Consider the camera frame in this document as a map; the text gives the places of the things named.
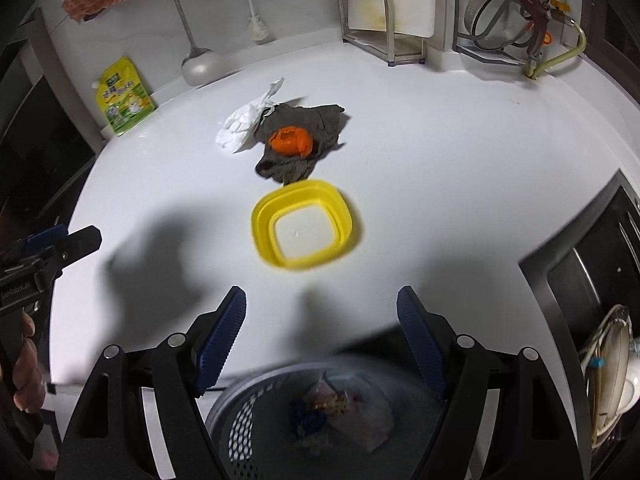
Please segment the person's left hand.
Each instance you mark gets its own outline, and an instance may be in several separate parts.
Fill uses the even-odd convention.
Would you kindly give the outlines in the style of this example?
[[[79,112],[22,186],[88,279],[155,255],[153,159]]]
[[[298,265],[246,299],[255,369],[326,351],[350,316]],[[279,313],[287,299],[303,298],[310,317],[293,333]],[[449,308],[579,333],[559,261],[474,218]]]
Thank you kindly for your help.
[[[43,406],[46,390],[38,364],[37,347],[32,340],[32,336],[35,335],[35,323],[26,313],[22,313],[22,332],[22,348],[12,375],[16,388],[13,401],[20,411],[35,414]]]

